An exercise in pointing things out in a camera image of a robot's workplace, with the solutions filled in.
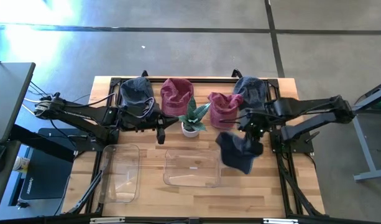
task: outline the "gray floor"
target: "gray floor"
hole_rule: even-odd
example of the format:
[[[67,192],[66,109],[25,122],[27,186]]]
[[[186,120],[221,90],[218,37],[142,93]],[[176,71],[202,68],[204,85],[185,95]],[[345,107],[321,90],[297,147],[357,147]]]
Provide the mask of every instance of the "gray floor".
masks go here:
[[[381,29],[381,0],[270,2],[278,29]],[[0,5],[0,22],[64,26],[266,29],[266,15],[263,0]],[[341,94],[353,103],[381,83],[381,35],[278,35],[278,45],[285,76],[296,79],[302,100]],[[150,75],[228,76],[238,68],[243,75],[277,77],[270,34],[54,32],[10,26],[0,30],[0,60],[35,62],[33,82],[67,99],[88,94],[95,75],[140,75],[145,69]],[[49,127],[26,110],[17,123],[33,131]],[[381,222],[381,179],[353,181],[352,175],[368,170],[353,125],[330,124],[320,131],[313,143],[327,213]],[[381,153],[374,153],[381,167]],[[51,215],[57,203],[39,201],[18,212],[1,208],[0,219]]]

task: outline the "transparent plastic bin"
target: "transparent plastic bin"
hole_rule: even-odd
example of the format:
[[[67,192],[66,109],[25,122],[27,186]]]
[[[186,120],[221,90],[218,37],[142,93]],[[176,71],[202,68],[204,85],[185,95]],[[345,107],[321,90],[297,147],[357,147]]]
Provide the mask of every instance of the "transparent plastic bin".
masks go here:
[[[163,179],[167,185],[217,187],[219,151],[167,150]]]
[[[132,144],[106,146],[102,155],[99,203],[129,203],[136,198],[139,148]]]

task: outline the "red cloth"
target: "red cloth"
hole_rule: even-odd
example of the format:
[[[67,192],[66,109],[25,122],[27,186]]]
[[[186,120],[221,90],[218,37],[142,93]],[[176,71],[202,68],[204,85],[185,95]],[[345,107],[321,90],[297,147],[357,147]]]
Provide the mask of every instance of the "red cloth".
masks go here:
[[[193,85],[184,78],[168,78],[161,88],[162,111],[167,115],[184,115],[193,96]]]
[[[211,93],[208,99],[211,102],[209,111],[211,125],[215,128],[232,128],[234,123],[222,123],[219,120],[237,117],[237,108],[243,102],[242,96],[240,94],[226,96],[222,93]]]

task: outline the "dark blue cloth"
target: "dark blue cloth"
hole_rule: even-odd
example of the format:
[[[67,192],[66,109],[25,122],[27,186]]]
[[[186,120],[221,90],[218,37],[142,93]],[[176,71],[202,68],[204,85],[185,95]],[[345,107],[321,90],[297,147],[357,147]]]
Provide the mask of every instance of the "dark blue cloth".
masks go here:
[[[245,114],[245,108],[259,108],[266,100],[267,88],[264,81],[254,77],[242,77],[234,86],[233,94],[240,94],[243,103],[239,105],[240,115]],[[222,162],[245,174],[251,172],[254,159],[261,155],[264,146],[257,141],[251,141],[251,136],[246,134],[244,139],[233,133],[223,132],[216,138],[216,143],[221,147]]]
[[[259,78],[242,77],[234,85],[233,94],[240,94],[244,100],[239,106],[240,110],[258,108],[266,100],[266,86]]]
[[[142,115],[146,108],[145,101],[153,97],[153,88],[150,81],[145,77],[131,78],[120,86],[122,96],[121,106],[127,106],[128,111],[138,116]]]
[[[241,139],[233,133],[219,133],[215,142],[221,147],[223,164],[249,174],[254,159],[263,152],[263,145],[250,139]]]

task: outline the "green leaves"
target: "green leaves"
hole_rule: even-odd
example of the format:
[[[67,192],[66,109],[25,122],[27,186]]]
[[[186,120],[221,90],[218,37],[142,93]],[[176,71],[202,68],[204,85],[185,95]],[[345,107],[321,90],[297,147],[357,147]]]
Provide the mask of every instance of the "green leaves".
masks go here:
[[[208,112],[208,108],[211,105],[211,103],[207,103],[206,105],[200,106],[195,110],[195,116],[201,120],[203,119],[204,115]]]
[[[184,124],[187,124],[187,123],[188,123],[188,118],[187,118],[186,115],[181,115],[181,116],[179,116],[178,118],[179,118],[179,120],[180,120],[182,123],[184,123]]]
[[[183,123],[183,127],[186,130],[194,129],[195,131],[207,131],[205,125],[201,122],[201,119],[208,112],[210,103],[197,108],[196,100],[192,96],[185,115],[179,116],[179,120]]]
[[[191,96],[190,101],[189,101],[189,103],[188,103],[188,110],[189,110],[189,108],[190,108],[192,111],[194,111],[194,110],[197,108],[196,100],[195,100],[195,98],[194,98],[193,96]]]
[[[205,128],[205,125],[203,123],[201,123],[201,122],[197,122],[195,124],[191,124],[190,126],[195,131],[207,131],[207,129]]]
[[[196,100],[195,98],[192,96],[189,103],[188,103],[188,109],[187,109],[187,112],[186,112],[186,115],[188,116],[188,119],[195,119],[196,116],[195,116],[195,113],[194,113],[194,110],[196,109]]]

